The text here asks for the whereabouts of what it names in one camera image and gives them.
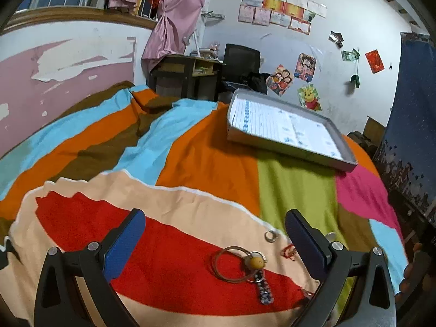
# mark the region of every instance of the yellow bead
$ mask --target yellow bead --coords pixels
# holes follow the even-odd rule
[[[253,256],[252,258],[250,258],[249,264],[252,270],[260,270],[265,267],[265,261],[262,257],[259,256]]]

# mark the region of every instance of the metal ring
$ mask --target metal ring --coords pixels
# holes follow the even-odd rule
[[[226,247],[225,249],[222,249],[216,256],[215,259],[212,262],[212,268],[215,272],[215,275],[224,281],[227,281],[228,283],[242,283],[243,281],[246,281],[252,277],[254,277],[254,274],[256,274],[257,270],[252,270],[248,275],[242,277],[242,278],[238,278],[238,279],[230,279],[230,278],[226,278],[225,276],[223,276],[219,271],[218,271],[218,267],[217,267],[217,262],[218,262],[218,258],[221,256],[221,254],[223,254],[224,252],[227,252],[229,250],[237,250],[237,251],[241,251],[244,252],[248,257],[252,258],[253,255],[250,251],[246,250],[245,248],[239,247],[239,246],[230,246],[230,247]]]
[[[250,279],[247,279],[247,281],[249,281],[250,283],[257,284],[257,283],[260,283],[261,281],[265,280],[265,270],[262,269],[260,271],[258,270],[257,272],[261,272],[262,273],[262,277],[259,280],[250,280]]]
[[[265,237],[265,240],[267,240],[267,242],[269,243],[275,242],[278,237],[277,233],[274,230],[267,231],[263,236]]]

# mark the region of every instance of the bed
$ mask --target bed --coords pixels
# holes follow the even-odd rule
[[[147,225],[123,273],[112,281],[141,326],[285,326],[312,279],[289,244],[283,219],[297,208],[309,224],[350,250],[381,247],[395,292],[407,258],[387,192],[366,153],[351,173],[226,139],[228,106],[159,97],[120,83],[73,106],[0,160],[0,294],[16,317],[33,320],[47,250],[83,249],[139,208]],[[274,229],[269,243],[264,233]],[[268,258],[274,296],[215,277],[210,259],[242,246]],[[235,273],[231,260],[223,273]],[[337,303],[343,308],[352,281]],[[102,325],[84,300],[95,325]]]

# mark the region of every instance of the pink painted wall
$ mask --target pink painted wall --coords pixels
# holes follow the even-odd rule
[[[31,79],[38,73],[42,53],[61,43],[41,45],[0,62],[0,104],[9,108],[9,115],[0,120],[0,156],[85,97],[121,81],[133,82],[133,53],[126,55],[132,62],[86,69],[62,82]]]

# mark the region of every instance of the pink curtain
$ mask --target pink curtain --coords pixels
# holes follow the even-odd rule
[[[205,0],[161,0],[159,21],[154,28],[142,58],[150,72],[167,54],[183,53],[186,40],[195,29]]]

